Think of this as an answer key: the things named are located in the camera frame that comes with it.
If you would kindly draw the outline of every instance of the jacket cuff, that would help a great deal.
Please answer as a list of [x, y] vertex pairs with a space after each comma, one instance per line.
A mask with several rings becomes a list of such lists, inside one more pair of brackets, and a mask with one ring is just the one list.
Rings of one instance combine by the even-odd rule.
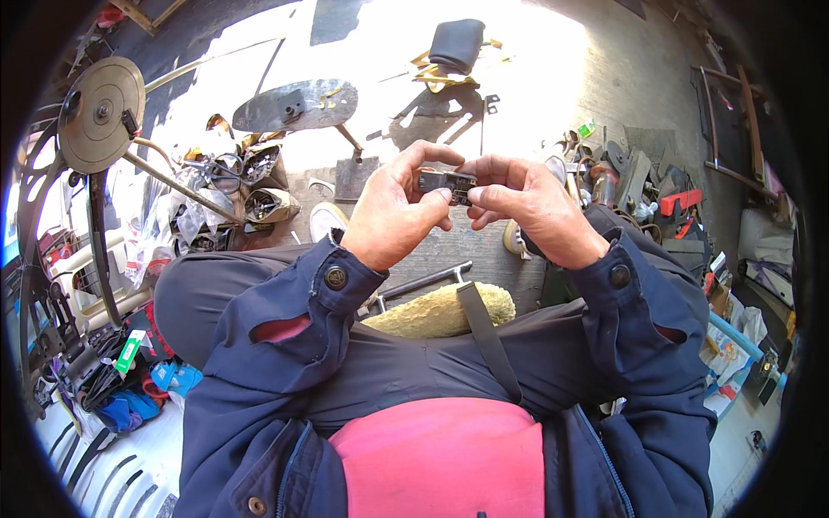
[[336, 313], [354, 313], [389, 277], [388, 270], [376, 272], [365, 266], [339, 243], [342, 230], [320, 240], [297, 259], [305, 278], [311, 282], [311, 297]]
[[622, 227], [603, 237], [610, 242], [610, 249], [602, 259], [582, 269], [565, 270], [587, 306], [599, 312], [642, 298], [642, 272], [649, 266]]

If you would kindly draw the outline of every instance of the fingernail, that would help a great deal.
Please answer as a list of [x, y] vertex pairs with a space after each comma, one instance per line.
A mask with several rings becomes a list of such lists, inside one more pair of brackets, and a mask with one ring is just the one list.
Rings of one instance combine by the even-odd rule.
[[452, 192], [449, 189], [442, 187], [438, 189], [438, 192], [444, 197], [447, 203], [452, 201]]
[[482, 193], [483, 193], [483, 187], [474, 187], [472, 189], [469, 189], [469, 192], [467, 193], [467, 198], [469, 198], [469, 200], [472, 203], [477, 205], [478, 203], [481, 202], [481, 194]]

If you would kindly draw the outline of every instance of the yellow fuzzy cloth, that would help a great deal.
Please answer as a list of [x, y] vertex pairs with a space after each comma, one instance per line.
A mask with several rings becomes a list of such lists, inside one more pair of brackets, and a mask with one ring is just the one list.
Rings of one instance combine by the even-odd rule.
[[[468, 333], [469, 322], [458, 298], [461, 286], [443, 286], [362, 323], [401, 338], [442, 338]], [[506, 289], [484, 283], [475, 283], [475, 287], [493, 324], [497, 326], [516, 317], [516, 306]]]

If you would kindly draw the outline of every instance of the metal button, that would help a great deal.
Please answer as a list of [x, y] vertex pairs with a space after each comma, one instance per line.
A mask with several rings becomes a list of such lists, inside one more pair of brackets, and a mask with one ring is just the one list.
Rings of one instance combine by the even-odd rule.
[[334, 291], [345, 288], [347, 282], [348, 274], [339, 266], [332, 266], [325, 272], [325, 284]]
[[261, 498], [252, 496], [248, 499], [248, 509], [257, 516], [262, 516], [268, 510]]
[[630, 282], [630, 268], [618, 264], [610, 270], [610, 284], [617, 289], [624, 288]]

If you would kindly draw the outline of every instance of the green tag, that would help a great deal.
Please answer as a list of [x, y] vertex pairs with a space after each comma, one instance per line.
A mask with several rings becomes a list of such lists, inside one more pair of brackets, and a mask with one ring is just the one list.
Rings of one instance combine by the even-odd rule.
[[118, 361], [115, 362], [115, 369], [120, 370], [124, 374], [127, 374], [129, 370], [129, 365], [133, 363], [133, 358], [135, 354], [138, 352], [138, 348], [141, 346], [141, 342], [147, 338], [147, 332], [141, 331], [136, 329], [129, 333], [129, 338], [127, 339], [127, 343], [124, 344], [124, 348], [121, 350], [121, 356], [118, 357]]
[[594, 131], [596, 131], [596, 123], [592, 119], [579, 126], [579, 135], [581, 135], [581, 138], [589, 137]]

